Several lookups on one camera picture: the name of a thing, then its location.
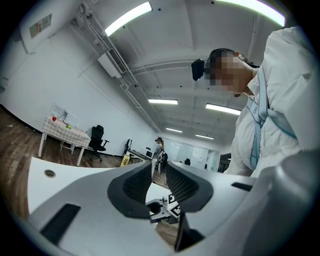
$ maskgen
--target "black slot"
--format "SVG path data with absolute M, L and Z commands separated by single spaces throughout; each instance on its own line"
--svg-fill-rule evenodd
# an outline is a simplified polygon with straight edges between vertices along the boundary
M 235 188 L 238 188 L 238 189 L 241 189 L 241 190 L 248 191 L 248 192 L 252 189 L 251 185 L 242 184 L 242 183 L 239 183 L 239 182 L 235 182 L 231 186 L 233 186 Z
M 41 234 L 54 245 L 57 245 L 81 207 L 65 204 L 44 226 Z

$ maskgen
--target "white wall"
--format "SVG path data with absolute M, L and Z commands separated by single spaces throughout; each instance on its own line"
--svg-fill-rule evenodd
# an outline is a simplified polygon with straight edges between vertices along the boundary
M 172 133 L 162 132 L 162 133 L 158 133 L 157 136 L 161 138 L 167 138 L 170 140 L 175 140 L 178 142 L 198 146 L 208 150 L 219 151 L 219 152 L 225 147 L 224 141 L 219 138 L 215 138 L 213 140 L 207 139 L 207 138 L 198 139 L 198 137 L 196 136 L 194 136 L 194 138 L 186 137 L 180 133 L 173 133 L 173 132 Z
M 232 145 L 232 141 L 234 140 L 234 134 L 231 134 L 230 136 L 227 136 L 224 139 L 224 146 L 222 147 L 220 154 L 228 154 L 231 153 L 231 145 Z
M 0 75 L 10 77 L 1 103 L 40 131 L 56 103 L 77 116 L 84 131 L 103 126 L 103 139 L 110 141 L 107 154 L 122 155 L 129 138 L 134 150 L 152 147 L 156 133 L 96 59 L 97 54 L 70 24 L 29 55 L 20 42 L 10 41 L 1 60 Z

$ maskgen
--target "air conditioner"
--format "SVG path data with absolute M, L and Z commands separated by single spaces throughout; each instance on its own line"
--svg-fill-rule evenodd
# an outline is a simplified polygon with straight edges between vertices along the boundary
M 98 61 L 112 78 L 121 78 L 121 74 L 128 71 L 125 64 L 113 48 L 104 53 Z

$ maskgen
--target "tablecloth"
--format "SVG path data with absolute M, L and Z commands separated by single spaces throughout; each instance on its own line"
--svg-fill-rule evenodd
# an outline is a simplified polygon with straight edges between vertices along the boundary
M 48 116 L 44 120 L 43 132 L 70 144 L 87 148 L 91 140 L 90 137 L 82 130 L 74 127 L 72 127 L 72 129 L 68 129 L 66 126 L 67 125 L 63 121 L 59 119 L 53 121 L 52 116 Z

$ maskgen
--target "wooden floor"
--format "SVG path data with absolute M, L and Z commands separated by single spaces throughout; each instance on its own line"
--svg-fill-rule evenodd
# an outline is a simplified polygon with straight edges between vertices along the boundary
M 0 108 L 0 191 L 10 211 L 24 219 L 29 215 L 27 184 L 31 157 L 38 157 L 41 135 L 25 127 Z M 57 164 L 76 166 L 80 150 L 73 155 L 66 148 L 60 152 L 60 143 L 47 137 L 43 144 L 41 159 Z M 112 168 L 121 165 L 122 158 L 101 155 L 102 162 L 91 154 L 82 156 L 80 166 L 89 168 Z M 166 175 L 154 172 L 154 182 L 168 189 Z M 160 222 L 156 231 L 173 247 L 178 233 L 177 225 Z

